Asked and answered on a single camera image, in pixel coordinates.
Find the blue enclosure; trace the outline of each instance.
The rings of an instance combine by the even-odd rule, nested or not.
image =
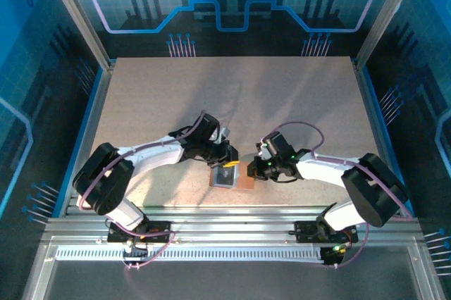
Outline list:
[[[21,297],[43,225],[63,213],[104,64],[119,57],[351,57],[409,207],[425,233],[451,231],[451,0],[73,1],[77,17],[64,0],[1,0],[0,298]]]

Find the cable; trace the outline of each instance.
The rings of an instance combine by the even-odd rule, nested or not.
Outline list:
[[[313,124],[311,124],[311,123],[302,122],[302,121],[293,121],[293,122],[282,123],[282,124],[280,124],[278,127],[276,127],[274,130],[272,130],[268,135],[266,135],[265,137],[263,137],[263,138],[261,139],[261,142],[263,143],[271,133],[273,133],[273,132],[275,132],[275,131],[279,131],[280,128],[282,128],[282,127],[284,127],[284,126],[286,126],[286,125],[290,125],[290,124],[302,124],[302,125],[307,125],[307,126],[313,128],[313,129],[315,129],[315,130],[319,133],[319,135],[321,136],[321,141],[320,141],[317,145],[313,146],[313,148],[311,148],[311,154],[314,156],[314,158],[316,158],[316,157],[315,157],[315,155],[316,155],[316,154],[315,154],[315,150],[319,149],[319,147],[320,147],[321,145],[324,144],[324,140],[325,140],[326,138],[324,137],[324,134],[322,133],[322,131],[321,131],[320,129],[318,129],[317,126],[315,126],[315,125],[313,125]]]
[[[366,224],[365,237],[364,237],[364,240],[362,242],[362,245],[359,247],[359,250],[357,252],[355,252],[355,255],[353,255],[350,260],[345,261],[344,263],[341,263],[340,265],[336,265],[335,268],[343,268],[346,265],[349,265],[351,262],[353,262],[355,259],[357,259],[357,257],[363,251],[363,249],[364,249],[364,247],[366,245],[366,242],[368,241],[368,235],[369,235],[369,225],[368,225],[368,223],[365,223],[365,224]]]
[[[112,167],[114,167],[115,164],[117,164],[119,161],[122,161],[124,158],[127,158],[128,156],[131,156],[132,154],[135,154],[135,153],[140,152],[142,150],[150,149],[152,147],[157,147],[157,146],[168,145],[168,144],[171,144],[171,143],[174,143],[174,142],[178,142],[179,140],[182,140],[182,139],[188,137],[190,134],[192,134],[194,132],[194,130],[196,130],[196,128],[202,122],[202,119],[204,118],[204,116],[205,116],[205,110],[202,110],[202,112],[201,112],[200,116],[198,117],[196,123],[185,134],[183,134],[180,137],[177,137],[177,138],[174,138],[174,139],[171,139],[171,140],[167,140],[165,142],[156,142],[156,143],[150,143],[150,144],[145,144],[145,145],[139,146],[136,149],[130,150],[128,152],[125,152],[124,154],[121,154],[119,157],[117,157],[114,160],[112,160],[112,162],[110,162],[107,166],[105,166],[105,168],[91,182],[91,185],[86,189],[85,193],[81,197],[80,205],[78,206],[78,208],[80,210],[91,210],[92,209],[92,208],[88,208],[88,207],[84,207],[83,206],[83,204],[86,201],[86,198],[89,196],[89,194],[92,192],[92,190],[96,187],[96,185],[99,183],[100,179],[102,179],[102,177],[105,175],[105,173],[107,173],[110,169],[112,169]]]
[[[324,141],[326,140],[326,138],[324,137],[324,133],[322,133],[322,131],[320,129],[318,129],[315,125],[307,123],[307,122],[302,122],[302,121],[292,121],[292,122],[286,122],[283,124],[280,124],[278,127],[276,127],[274,130],[272,130],[269,134],[278,131],[281,127],[285,126],[285,125],[289,125],[289,124],[302,124],[302,125],[307,125],[310,126],[312,128],[314,128],[319,135],[321,136],[321,141],[315,145],[312,149],[311,149],[311,155],[312,157],[317,160],[317,161],[322,161],[324,163],[332,163],[332,164],[343,164],[343,165],[352,165],[352,166],[356,166],[358,169],[360,169],[361,171],[363,171],[364,173],[366,173],[371,179],[373,179],[380,187],[381,189],[383,189],[383,191],[388,194],[388,196],[401,208],[401,210],[407,215],[407,218],[397,218],[398,220],[400,219],[406,219],[406,220],[412,220],[413,217],[410,213],[410,211],[407,209],[407,207],[393,194],[393,192],[391,192],[391,190],[387,187],[387,185],[384,184],[384,182],[382,180],[380,180],[374,173],[372,173],[368,168],[365,168],[364,166],[360,165],[359,163],[355,163],[353,161],[346,161],[344,159],[339,159],[339,158],[330,158],[330,157],[325,157],[325,156],[318,156],[315,153],[315,150],[317,150],[321,145],[324,144]]]
[[[349,239],[349,241],[350,241],[350,249],[351,249],[352,248],[352,237],[347,231],[343,231],[343,233],[345,233],[346,237]]]
[[[319,133],[319,135],[321,136],[321,141],[311,149],[311,156],[313,157],[313,159],[315,159],[317,161],[322,161],[324,163],[352,165],[352,166],[357,167],[358,169],[360,169],[361,171],[366,173],[374,182],[376,182],[379,185],[379,187],[381,187],[381,189],[400,207],[400,209],[402,211],[404,211],[404,213],[407,216],[406,218],[400,218],[400,217],[393,217],[393,218],[395,218],[396,220],[399,220],[399,221],[411,221],[413,219],[413,216],[410,213],[410,211],[407,209],[407,207],[395,196],[395,194],[393,194],[393,192],[391,192],[391,190],[388,188],[388,186],[385,185],[384,182],[382,180],[380,180],[368,168],[365,168],[361,164],[355,163],[353,161],[346,161],[346,160],[339,159],[339,158],[330,158],[330,157],[325,157],[325,156],[317,156],[315,153],[315,150],[317,150],[321,145],[324,144],[324,141],[326,138],[324,137],[324,133],[322,133],[322,131],[320,129],[318,129],[315,125],[307,123],[307,122],[302,122],[302,121],[286,122],[286,123],[280,124],[274,130],[272,130],[269,133],[269,135],[275,131],[278,131],[281,127],[283,127],[285,125],[289,125],[289,124],[307,125],[307,126],[314,128]],[[268,135],[265,136],[264,138],[262,138],[261,142],[263,143],[263,141],[266,140],[267,137],[268,137]],[[365,223],[365,224],[366,224],[365,237],[364,237],[364,240],[363,240],[362,245],[360,246],[359,250],[356,252],[355,255],[353,255],[351,257],[350,260],[348,260],[344,263],[341,263],[340,265],[336,265],[335,268],[342,268],[342,267],[345,267],[346,265],[349,265],[351,262],[353,262],[355,259],[357,259],[357,257],[360,255],[360,253],[362,252],[362,250],[364,249],[364,247],[366,245],[366,242],[368,241],[368,235],[369,235],[369,224],[368,223]]]
[[[219,139],[220,133],[221,133],[221,126],[218,124],[218,127],[216,128],[216,138],[215,138],[215,140],[213,140],[213,142],[215,142],[216,140]]]
[[[315,236],[319,235],[319,231],[316,231],[315,233],[308,234],[308,235],[306,235],[305,233],[302,233],[302,232],[298,232],[298,231],[288,231],[288,234],[294,235],[294,236],[302,235],[303,237],[315,237]]]
[[[121,224],[115,223],[117,227],[119,227],[122,231],[124,231],[125,233],[128,233],[129,235],[132,235],[134,237],[146,237],[146,238],[150,238],[150,237],[160,237],[162,235],[170,235],[168,242],[166,242],[164,244],[163,247],[161,247],[161,249],[159,249],[159,251],[152,256],[149,260],[146,260],[144,262],[141,263],[136,263],[135,265],[133,264],[125,264],[129,267],[129,268],[136,268],[139,269],[141,267],[144,267],[146,265],[149,265],[152,261],[154,261],[155,259],[157,259],[168,247],[169,245],[174,241],[175,239],[175,234],[176,232],[174,231],[165,231],[165,232],[155,232],[155,233],[136,233],[133,231],[129,231],[127,230],[125,227],[123,227]]]
[[[277,182],[278,184],[290,184],[291,182],[295,182],[297,181],[297,178],[295,179],[290,179],[290,180],[275,180],[275,179],[271,179],[273,182]]]
[[[202,163],[208,163],[207,161],[205,161],[204,159],[200,159],[200,158],[191,158],[193,161],[201,161]]]

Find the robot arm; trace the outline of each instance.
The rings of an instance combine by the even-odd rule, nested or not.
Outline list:
[[[149,146],[141,151],[140,148],[145,148],[143,146],[145,144],[120,148],[115,148],[109,143],[101,144],[75,176],[74,188],[83,195],[109,163],[131,152],[130,156],[117,162],[100,179],[86,197],[86,203],[97,214],[105,215],[127,230],[147,233],[149,231],[147,217],[124,197],[134,176],[159,166],[195,158],[205,161],[211,168],[238,163],[238,152],[227,140],[228,130],[221,129],[217,119],[211,115],[204,114],[200,118],[202,120],[198,120],[199,123],[196,123],[198,126],[188,136],[183,137],[191,127],[183,127],[152,142],[157,146]]]
[[[403,203],[407,190],[382,160],[374,154],[362,158],[327,157],[328,162],[313,156],[310,150],[296,152],[279,132],[267,136],[257,144],[259,155],[247,167],[247,175],[259,180],[278,181],[280,174],[301,180],[320,180],[341,186],[349,198],[329,206],[318,218],[318,231],[327,238],[330,234],[353,225],[367,222],[382,227],[399,206],[371,178],[353,163],[369,169]]]

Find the yellow object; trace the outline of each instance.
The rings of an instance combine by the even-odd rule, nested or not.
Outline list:
[[[239,163],[240,163],[240,161],[231,161],[231,162],[229,162],[227,164],[224,164],[223,168],[231,168],[232,166],[235,166],[235,165],[237,165]]]

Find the beige table surface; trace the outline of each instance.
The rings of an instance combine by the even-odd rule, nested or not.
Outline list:
[[[315,124],[326,136],[319,153],[377,154],[349,57],[119,58],[94,149],[103,142],[134,146],[191,125],[202,109],[229,127],[242,160],[255,143],[289,120]],[[307,127],[282,129],[295,149],[319,136]],[[209,187],[210,170],[187,161],[143,173],[127,197],[152,205],[328,205],[344,189],[318,181],[256,182],[253,190]]]

